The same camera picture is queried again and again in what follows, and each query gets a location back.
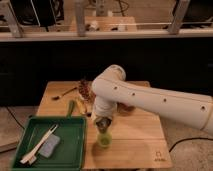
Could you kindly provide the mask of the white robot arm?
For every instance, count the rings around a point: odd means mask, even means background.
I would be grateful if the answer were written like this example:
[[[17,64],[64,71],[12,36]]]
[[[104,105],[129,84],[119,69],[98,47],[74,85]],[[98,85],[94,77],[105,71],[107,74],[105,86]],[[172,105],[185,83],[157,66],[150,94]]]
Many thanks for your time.
[[[213,97],[139,86],[125,81],[125,70],[110,65],[92,82],[93,112],[111,117],[118,103],[141,108],[213,135]]]

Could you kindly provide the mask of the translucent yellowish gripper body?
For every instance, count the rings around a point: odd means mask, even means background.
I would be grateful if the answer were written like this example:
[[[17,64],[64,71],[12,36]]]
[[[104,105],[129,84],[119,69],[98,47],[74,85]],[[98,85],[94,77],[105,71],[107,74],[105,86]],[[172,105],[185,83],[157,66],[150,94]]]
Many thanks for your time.
[[[104,117],[94,115],[94,116],[92,117],[93,124],[96,126],[96,123],[97,123],[101,118],[104,118]]]

